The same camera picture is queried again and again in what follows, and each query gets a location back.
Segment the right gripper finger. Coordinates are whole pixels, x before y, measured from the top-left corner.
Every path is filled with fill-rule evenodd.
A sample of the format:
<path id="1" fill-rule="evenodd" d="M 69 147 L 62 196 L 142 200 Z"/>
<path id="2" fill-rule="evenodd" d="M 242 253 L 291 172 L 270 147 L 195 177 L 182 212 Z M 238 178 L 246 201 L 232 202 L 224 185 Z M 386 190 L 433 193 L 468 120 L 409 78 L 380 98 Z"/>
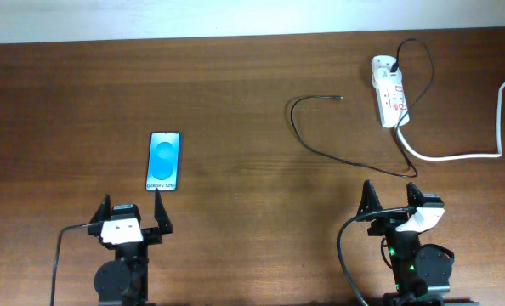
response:
<path id="1" fill-rule="evenodd" d="M 375 218 L 382 210 L 383 207 L 371 180 L 366 180 L 362 186 L 362 194 L 356 216 Z"/>
<path id="2" fill-rule="evenodd" d="M 410 182 L 406 185 L 406 194 L 409 207 L 422 207 L 424 205 L 424 195 L 414 183 Z"/>

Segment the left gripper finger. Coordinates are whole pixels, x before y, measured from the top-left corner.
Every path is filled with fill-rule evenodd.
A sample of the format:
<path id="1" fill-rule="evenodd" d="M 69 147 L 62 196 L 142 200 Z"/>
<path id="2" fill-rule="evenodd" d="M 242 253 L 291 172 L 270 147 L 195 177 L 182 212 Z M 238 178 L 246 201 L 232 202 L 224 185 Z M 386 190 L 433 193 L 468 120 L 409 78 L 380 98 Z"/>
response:
<path id="1" fill-rule="evenodd" d="M 106 221 L 111 215 L 111 198 L 108 194 L 105 194 L 99 208 L 94 213 L 90 220 L 91 224 L 97 224 Z"/>
<path id="2" fill-rule="evenodd" d="M 173 225 L 169 216 L 167 215 L 167 211 L 163 206 L 161 192 L 159 189 L 155 191 L 155 210 L 154 210 L 154 218 L 158 223 L 158 228 L 160 229 L 163 235 L 172 234 L 173 233 Z"/>

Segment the blue Samsung Galaxy smartphone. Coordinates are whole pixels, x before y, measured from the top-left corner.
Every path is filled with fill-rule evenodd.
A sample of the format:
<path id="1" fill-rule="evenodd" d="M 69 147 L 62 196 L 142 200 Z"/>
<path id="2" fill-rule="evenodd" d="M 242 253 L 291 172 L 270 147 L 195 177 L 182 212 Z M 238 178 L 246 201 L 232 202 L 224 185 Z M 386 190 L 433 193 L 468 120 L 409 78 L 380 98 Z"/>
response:
<path id="1" fill-rule="evenodd" d="M 156 132 L 150 136 L 145 181 L 147 191 L 175 191 L 178 186 L 181 136 L 178 132 Z"/>

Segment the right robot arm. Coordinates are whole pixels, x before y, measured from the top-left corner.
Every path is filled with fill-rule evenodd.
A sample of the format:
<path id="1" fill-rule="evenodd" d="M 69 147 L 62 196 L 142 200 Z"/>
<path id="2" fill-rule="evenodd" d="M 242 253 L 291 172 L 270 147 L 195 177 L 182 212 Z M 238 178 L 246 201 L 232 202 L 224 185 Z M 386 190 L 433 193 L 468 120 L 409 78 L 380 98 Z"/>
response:
<path id="1" fill-rule="evenodd" d="M 380 236 L 388 255 L 383 257 L 394 276 L 395 293 L 383 296 L 385 305 L 442 305 L 450 291 L 454 253 L 436 244 L 423 244 L 419 236 L 431 230 L 445 213 L 435 194 L 424 194 L 416 185 L 406 186 L 407 205 L 384 209 L 372 182 L 363 184 L 357 218 L 368 222 L 369 236 Z"/>

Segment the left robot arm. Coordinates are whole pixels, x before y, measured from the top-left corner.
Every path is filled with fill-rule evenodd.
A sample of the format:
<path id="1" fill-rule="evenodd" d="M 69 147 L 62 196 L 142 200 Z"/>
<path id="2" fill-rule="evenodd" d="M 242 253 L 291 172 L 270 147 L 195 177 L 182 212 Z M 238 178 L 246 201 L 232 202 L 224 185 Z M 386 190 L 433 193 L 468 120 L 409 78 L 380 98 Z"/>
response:
<path id="1" fill-rule="evenodd" d="M 135 204 L 112 206 L 106 195 L 90 219 L 88 234 L 115 257 L 97 270 L 94 289 L 99 305 L 145 305 L 148 301 L 148 248 L 162 243 L 173 225 L 163 206 L 161 192 L 154 192 L 156 227 L 143 228 Z"/>

